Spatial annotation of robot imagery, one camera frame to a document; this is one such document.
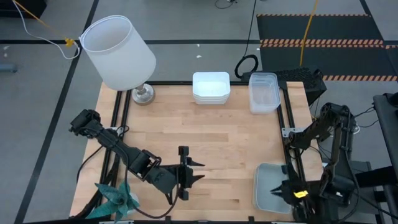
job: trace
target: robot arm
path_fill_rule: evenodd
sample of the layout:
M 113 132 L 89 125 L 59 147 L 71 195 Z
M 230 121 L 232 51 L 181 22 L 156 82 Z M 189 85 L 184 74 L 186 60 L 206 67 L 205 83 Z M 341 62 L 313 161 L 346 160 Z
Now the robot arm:
M 317 183 L 317 193 L 319 197 L 334 200 L 343 207 L 348 206 L 355 188 L 354 176 L 345 159 L 346 156 L 348 160 L 351 157 L 355 124 L 354 116 L 347 106 L 327 103 L 322 106 L 319 118 L 307 129 L 301 133 L 291 132 L 284 141 L 290 148 L 306 150 L 310 147 L 312 139 L 329 136 L 330 129 L 334 129 L 331 160 L 323 170 L 320 182 Z
M 325 104 L 319 118 L 308 128 L 299 133 L 290 132 L 284 138 L 284 144 L 291 149 L 306 150 L 312 139 L 325 139 L 333 128 L 333 144 L 331 160 L 324 168 L 320 180 L 302 181 L 294 171 L 292 164 L 287 164 L 290 179 L 282 182 L 281 186 L 271 190 L 274 195 L 282 197 L 286 203 L 298 208 L 299 219 L 308 217 L 310 223 L 319 223 L 328 210 L 328 202 L 346 207 L 355 189 L 349 161 L 352 151 L 353 132 L 356 122 L 347 106 L 333 103 Z M 309 211 L 303 211 L 301 202 L 306 200 L 310 205 Z
M 178 147 L 180 164 L 161 166 L 161 158 L 153 155 L 147 150 L 130 147 L 120 141 L 116 131 L 105 129 L 100 123 L 100 115 L 93 110 L 83 110 L 72 122 L 70 132 L 76 135 L 96 138 L 98 142 L 107 149 L 114 151 L 126 165 L 128 171 L 133 173 L 141 181 L 147 181 L 154 185 L 162 193 L 170 198 L 173 188 L 180 184 L 178 196 L 182 200 L 188 200 L 186 188 L 204 177 L 204 175 L 193 175 L 189 166 L 204 166 L 193 162 L 187 146 Z

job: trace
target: black floor mat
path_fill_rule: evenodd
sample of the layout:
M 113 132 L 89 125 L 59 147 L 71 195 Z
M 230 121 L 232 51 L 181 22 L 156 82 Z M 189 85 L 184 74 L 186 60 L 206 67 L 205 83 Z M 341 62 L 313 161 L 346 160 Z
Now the black floor mat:
M 298 67 L 300 47 L 261 47 L 261 61 L 262 69 L 269 71 Z M 342 75 L 344 75 L 342 80 L 346 80 L 348 76 L 350 80 L 353 76 L 354 80 L 364 80 L 365 76 L 368 76 L 366 80 L 370 80 L 371 76 L 395 75 L 383 47 L 306 47 L 303 66 L 316 66 L 326 77 L 338 76 L 338 78 L 333 77 L 333 80 L 335 78 L 339 80 Z
M 310 16 L 257 15 L 260 39 L 302 39 Z M 366 14 L 316 15 L 308 39 L 380 39 L 381 34 Z
M 390 63 L 394 68 L 395 73 L 398 74 L 398 45 L 387 45 L 386 50 Z

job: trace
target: plastic container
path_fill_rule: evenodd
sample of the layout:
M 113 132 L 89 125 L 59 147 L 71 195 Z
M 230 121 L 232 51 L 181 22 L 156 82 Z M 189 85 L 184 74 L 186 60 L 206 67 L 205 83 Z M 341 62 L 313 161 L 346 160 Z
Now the plastic container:
M 231 93 L 226 72 L 196 72 L 192 77 L 192 93 L 199 105 L 223 105 Z
M 253 73 L 249 80 L 250 110 L 253 114 L 273 112 L 280 105 L 275 73 Z
M 290 213 L 292 207 L 283 198 L 271 194 L 288 177 L 282 172 L 283 165 L 260 164 L 254 173 L 253 205 L 260 210 Z
M 135 88 L 155 70 L 155 55 L 124 16 L 96 21 L 79 39 L 105 84 L 114 90 Z

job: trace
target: orange striped tape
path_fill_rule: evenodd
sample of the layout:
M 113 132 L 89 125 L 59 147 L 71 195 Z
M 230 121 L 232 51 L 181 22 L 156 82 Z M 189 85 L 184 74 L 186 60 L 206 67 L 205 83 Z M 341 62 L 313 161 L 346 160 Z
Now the orange striped tape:
M 311 16 L 311 14 L 257 14 L 261 16 Z M 369 16 L 368 14 L 315 14 L 314 16 Z
M 324 81 L 397 81 L 395 75 L 324 75 Z
M 386 45 L 386 49 L 398 48 L 398 45 Z
M 261 47 L 301 47 L 302 39 L 264 39 Z M 361 39 L 307 39 L 306 47 L 380 47 L 384 48 L 383 40 Z

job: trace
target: white lamp shade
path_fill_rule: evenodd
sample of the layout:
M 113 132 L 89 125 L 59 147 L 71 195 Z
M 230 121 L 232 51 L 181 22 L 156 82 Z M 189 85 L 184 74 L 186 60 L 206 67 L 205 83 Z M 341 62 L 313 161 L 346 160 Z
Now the white lamp shade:
M 114 90 L 135 88 L 155 70 L 155 55 L 124 16 L 96 21 L 79 39 L 105 84 Z

